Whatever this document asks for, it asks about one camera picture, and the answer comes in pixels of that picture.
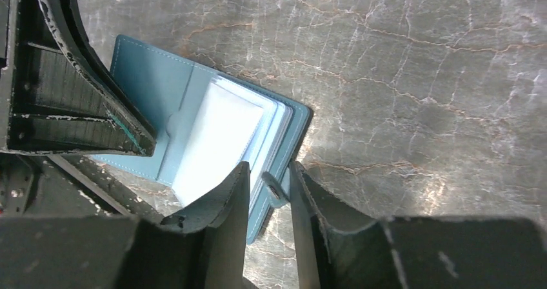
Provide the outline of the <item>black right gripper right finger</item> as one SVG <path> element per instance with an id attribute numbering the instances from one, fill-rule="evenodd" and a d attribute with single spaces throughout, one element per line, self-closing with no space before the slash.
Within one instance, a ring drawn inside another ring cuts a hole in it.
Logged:
<path id="1" fill-rule="evenodd" d="M 546 232 L 522 217 L 375 219 L 290 165 L 301 288 L 545 288 Z"/>

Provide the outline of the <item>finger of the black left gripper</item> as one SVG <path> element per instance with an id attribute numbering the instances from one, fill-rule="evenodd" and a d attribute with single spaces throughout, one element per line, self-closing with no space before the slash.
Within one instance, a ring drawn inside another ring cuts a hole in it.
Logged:
<path id="1" fill-rule="evenodd" d="M 156 131 L 91 47 L 77 0 L 1 0 L 1 151 L 151 156 Z"/>

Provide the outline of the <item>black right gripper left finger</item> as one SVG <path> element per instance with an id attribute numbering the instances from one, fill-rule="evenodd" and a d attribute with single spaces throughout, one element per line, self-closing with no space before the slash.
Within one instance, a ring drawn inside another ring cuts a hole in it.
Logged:
<path id="1" fill-rule="evenodd" d="M 131 216 L 1 218 L 2 288 L 245 288 L 250 169 L 160 223 Z"/>

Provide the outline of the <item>blue card holder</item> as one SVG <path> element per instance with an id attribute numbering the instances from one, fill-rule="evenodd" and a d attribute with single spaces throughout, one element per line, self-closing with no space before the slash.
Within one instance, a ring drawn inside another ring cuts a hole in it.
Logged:
<path id="1" fill-rule="evenodd" d="M 170 187 L 183 206 L 250 166 L 247 243 L 288 202 L 288 165 L 312 120 L 308 106 L 208 66 L 119 35 L 110 72 L 157 130 L 150 157 L 96 159 Z"/>

